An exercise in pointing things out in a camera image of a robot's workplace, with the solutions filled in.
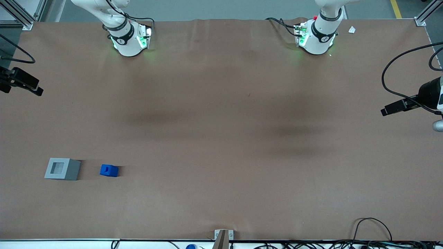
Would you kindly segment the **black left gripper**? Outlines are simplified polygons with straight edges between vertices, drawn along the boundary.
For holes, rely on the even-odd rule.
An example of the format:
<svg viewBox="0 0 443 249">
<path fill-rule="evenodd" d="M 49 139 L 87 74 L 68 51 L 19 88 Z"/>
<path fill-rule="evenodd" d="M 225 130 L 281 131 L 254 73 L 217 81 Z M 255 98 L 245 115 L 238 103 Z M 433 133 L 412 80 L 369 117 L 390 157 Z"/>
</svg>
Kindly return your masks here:
<svg viewBox="0 0 443 249">
<path fill-rule="evenodd" d="M 435 111 L 442 111 L 442 79 L 438 77 L 425 84 L 423 84 L 417 95 L 417 103 L 408 98 L 395 101 L 386 105 L 386 108 L 381 109 L 381 115 L 383 117 L 389 115 L 389 113 L 406 112 L 418 107 L 424 109 L 430 109 Z"/>
</svg>

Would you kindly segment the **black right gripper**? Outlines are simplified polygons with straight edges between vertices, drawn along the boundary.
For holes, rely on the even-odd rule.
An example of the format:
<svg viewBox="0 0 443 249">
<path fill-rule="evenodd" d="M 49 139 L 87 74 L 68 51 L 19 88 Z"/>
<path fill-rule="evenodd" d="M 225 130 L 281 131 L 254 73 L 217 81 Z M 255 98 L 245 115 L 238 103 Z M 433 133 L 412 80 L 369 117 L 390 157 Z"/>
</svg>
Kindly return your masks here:
<svg viewBox="0 0 443 249">
<path fill-rule="evenodd" d="M 31 74 L 25 72 L 23 69 L 18 67 L 13 68 L 13 78 L 11 77 L 12 71 L 0 67 L 0 91 L 3 93 L 9 93 L 12 87 L 16 87 L 16 84 L 13 83 L 13 79 L 15 82 L 18 82 L 22 85 L 25 85 L 30 91 L 37 95 L 41 96 L 43 94 L 43 89 L 39 87 L 39 80 L 32 76 Z"/>
</svg>

